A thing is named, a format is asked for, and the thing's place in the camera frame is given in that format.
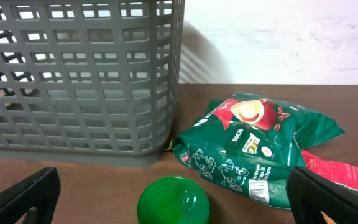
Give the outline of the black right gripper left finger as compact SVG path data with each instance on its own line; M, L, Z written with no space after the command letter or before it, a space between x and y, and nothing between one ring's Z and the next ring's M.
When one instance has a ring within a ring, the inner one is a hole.
M57 168L40 169L0 192L0 223L51 223L60 191Z

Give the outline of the green lid jar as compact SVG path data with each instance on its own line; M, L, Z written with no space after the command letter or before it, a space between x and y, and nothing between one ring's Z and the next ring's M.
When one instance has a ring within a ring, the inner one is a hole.
M181 176L152 182L137 203L140 224L208 224L209 198L195 181Z

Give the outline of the green coffee sachet bag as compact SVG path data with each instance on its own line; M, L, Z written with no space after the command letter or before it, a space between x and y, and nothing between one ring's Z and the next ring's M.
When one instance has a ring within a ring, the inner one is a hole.
M210 102L205 114L171 143L175 157L202 179L256 202L289 209L290 172L301 151L344 133L337 122L287 101L235 93Z

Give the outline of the red spaghetti packet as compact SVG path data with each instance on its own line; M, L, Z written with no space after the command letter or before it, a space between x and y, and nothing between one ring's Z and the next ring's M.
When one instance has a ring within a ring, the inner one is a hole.
M358 195L358 167L343 162L324 160L306 150L302 150L301 155L308 170Z

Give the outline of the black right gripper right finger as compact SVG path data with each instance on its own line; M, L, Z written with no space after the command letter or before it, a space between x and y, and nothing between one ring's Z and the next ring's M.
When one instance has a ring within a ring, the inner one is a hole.
M290 172L286 190L296 223L358 223L358 195L305 167Z

